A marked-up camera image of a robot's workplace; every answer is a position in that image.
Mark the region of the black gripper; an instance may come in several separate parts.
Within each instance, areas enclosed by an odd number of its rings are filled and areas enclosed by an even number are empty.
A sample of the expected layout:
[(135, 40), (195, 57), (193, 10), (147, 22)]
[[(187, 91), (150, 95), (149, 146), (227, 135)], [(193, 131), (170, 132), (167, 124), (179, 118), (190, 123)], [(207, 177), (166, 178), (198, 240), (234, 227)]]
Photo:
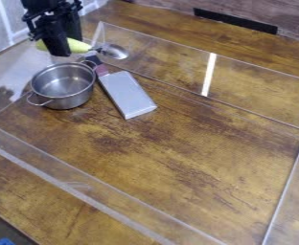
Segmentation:
[(54, 56), (70, 56), (68, 38), (82, 39), (80, 0), (20, 0), (27, 13), (22, 20), (30, 28), (30, 38), (43, 39)]

